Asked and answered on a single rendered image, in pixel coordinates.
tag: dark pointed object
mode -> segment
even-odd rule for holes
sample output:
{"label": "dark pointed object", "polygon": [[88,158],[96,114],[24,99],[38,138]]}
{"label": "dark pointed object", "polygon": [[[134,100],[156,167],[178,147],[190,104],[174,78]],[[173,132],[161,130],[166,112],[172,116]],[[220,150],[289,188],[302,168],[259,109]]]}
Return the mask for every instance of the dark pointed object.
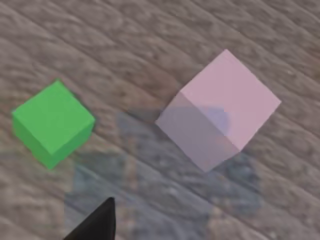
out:
{"label": "dark pointed object", "polygon": [[113,197],[103,202],[64,240],[115,240],[116,204]]}

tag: pink block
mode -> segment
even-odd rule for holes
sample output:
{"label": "pink block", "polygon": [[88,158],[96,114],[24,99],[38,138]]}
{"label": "pink block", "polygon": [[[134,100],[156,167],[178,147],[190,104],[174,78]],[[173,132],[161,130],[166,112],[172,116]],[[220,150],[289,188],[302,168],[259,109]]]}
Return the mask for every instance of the pink block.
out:
{"label": "pink block", "polygon": [[281,101],[228,50],[184,86],[156,124],[203,171],[239,153]]}

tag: brown wooden floor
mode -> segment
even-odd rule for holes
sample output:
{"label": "brown wooden floor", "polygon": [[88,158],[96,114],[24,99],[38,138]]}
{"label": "brown wooden floor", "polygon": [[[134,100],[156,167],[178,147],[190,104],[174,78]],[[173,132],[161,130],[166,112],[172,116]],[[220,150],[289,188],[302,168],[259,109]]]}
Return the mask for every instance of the brown wooden floor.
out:
{"label": "brown wooden floor", "polygon": [[[149,122],[223,49],[282,104],[205,175]],[[10,112],[55,78],[98,124],[49,172]],[[0,112],[2,240],[60,240],[110,196],[119,240],[320,239],[319,0],[1,0]]]}

